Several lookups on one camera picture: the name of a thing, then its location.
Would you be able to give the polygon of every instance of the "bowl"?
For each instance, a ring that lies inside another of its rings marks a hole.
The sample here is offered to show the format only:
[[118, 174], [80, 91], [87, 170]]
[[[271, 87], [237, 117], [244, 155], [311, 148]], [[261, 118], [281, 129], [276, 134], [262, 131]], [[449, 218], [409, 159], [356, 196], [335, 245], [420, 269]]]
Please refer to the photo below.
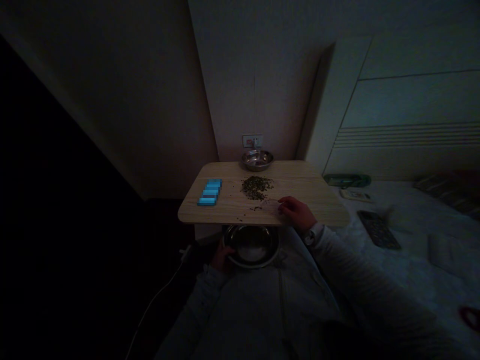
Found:
[[269, 168], [274, 161], [274, 156], [268, 151], [250, 150], [242, 155], [241, 161], [248, 170], [259, 172]]
[[223, 236], [223, 246], [235, 253], [230, 261], [244, 269], [258, 269], [270, 264], [280, 251], [280, 241], [275, 227], [232, 225]]

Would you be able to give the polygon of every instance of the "wall outlet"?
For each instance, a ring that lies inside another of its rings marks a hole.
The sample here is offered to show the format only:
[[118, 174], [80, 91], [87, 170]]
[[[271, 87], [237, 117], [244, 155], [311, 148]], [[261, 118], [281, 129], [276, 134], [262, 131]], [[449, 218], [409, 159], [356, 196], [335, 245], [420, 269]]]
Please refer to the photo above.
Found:
[[243, 135], [243, 147], [244, 148], [253, 148], [254, 143], [257, 148], [262, 146], [264, 141], [264, 136], [261, 134], [257, 135]]

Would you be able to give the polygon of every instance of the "wooden table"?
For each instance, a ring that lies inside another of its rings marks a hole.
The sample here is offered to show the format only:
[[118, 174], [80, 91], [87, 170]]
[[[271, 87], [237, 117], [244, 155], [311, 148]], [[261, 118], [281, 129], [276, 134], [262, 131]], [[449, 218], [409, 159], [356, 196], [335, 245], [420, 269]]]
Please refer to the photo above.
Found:
[[[265, 192], [269, 200], [249, 200], [242, 180], [252, 176], [273, 180], [273, 189]], [[222, 179], [215, 206], [198, 206], [208, 179]], [[196, 177], [178, 210], [178, 218], [190, 224], [265, 225], [287, 224], [278, 214], [278, 199], [293, 196], [306, 203], [316, 219], [328, 226], [344, 227], [350, 216], [315, 168], [306, 161], [274, 161], [262, 172], [251, 172], [239, 162], [211, 162]]]

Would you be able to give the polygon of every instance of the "seed pile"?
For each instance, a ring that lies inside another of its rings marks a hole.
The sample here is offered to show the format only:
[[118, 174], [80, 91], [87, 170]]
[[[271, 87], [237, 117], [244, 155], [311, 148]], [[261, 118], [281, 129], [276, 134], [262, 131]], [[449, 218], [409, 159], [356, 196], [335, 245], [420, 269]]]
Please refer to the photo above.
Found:
[[250, 200], [264, 200], [267, 196], [263, 193], [268, 189], [273, 189], [272, 179], [265, 176], [252, 175], [249, 178], [243, 180], [241, 185], [241, 191]]

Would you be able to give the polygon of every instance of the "headboard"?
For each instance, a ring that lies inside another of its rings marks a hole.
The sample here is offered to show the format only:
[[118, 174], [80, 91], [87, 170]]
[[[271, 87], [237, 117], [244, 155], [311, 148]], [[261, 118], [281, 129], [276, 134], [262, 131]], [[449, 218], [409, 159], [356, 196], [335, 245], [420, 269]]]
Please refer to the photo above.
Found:
[[414, 180], [480, 169], [480, 23], [346, 38], [317, 72], [297, 159]]

